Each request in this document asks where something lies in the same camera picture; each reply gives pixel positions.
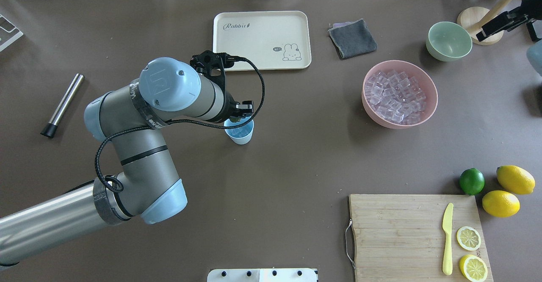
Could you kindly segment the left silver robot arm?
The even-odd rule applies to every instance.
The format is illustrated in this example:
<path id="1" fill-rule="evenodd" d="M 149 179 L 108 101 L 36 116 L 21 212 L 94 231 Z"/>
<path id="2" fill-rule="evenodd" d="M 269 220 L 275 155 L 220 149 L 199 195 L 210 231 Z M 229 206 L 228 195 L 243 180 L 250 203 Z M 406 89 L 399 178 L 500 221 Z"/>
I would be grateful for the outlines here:
<path id="1" fill-rule="evenodd" d="M 251 121 L 259 108 L 235 101 L 225 87 L 225 69 L 236 62 L 255 67 L 247 58 L 210 51 L 188 64 L 156 58 L 129 85 L 88 104 L 85 126 L 101 143 L 96 178 L 2 218 L 1 269 L 136 216 L 156 224 L 182 211 L 185 189 L 161 129 Z"/>

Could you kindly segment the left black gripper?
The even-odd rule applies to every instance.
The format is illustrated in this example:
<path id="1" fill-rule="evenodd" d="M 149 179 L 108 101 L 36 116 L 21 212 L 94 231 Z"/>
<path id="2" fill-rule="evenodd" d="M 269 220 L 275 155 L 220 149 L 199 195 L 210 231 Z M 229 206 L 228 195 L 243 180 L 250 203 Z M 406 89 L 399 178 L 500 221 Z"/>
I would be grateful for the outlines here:
<path id="1" fill-rule="evenodd" d="M 224 93 L 224 104 L 222 107 L 222 122 L 229 120 L 231 124 L 242 123 L 243 116 L 240 112 L 254 112 L 254 101 L 246 100 L 239 104 L 239 109 L 236 105 L 239 102 L 235 101 L 229 92 Z"/>

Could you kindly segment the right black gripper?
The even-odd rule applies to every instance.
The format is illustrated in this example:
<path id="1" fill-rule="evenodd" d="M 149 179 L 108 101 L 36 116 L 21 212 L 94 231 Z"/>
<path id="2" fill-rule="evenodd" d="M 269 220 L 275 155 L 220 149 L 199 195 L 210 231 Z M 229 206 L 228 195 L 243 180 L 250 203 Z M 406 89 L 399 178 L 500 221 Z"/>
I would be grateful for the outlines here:
<path id="1" fill-rule="evenodd" d="M 477 41 L 484 41 L 506 30 L 507 32 L 526 24 L 531 41 L 536 43 L 541 40 L 542 0 L 521 0 L 521 5 L 509 13 L 501 13 L 488 23 L 482 25 L 481 31 L 476 34 Z"/>

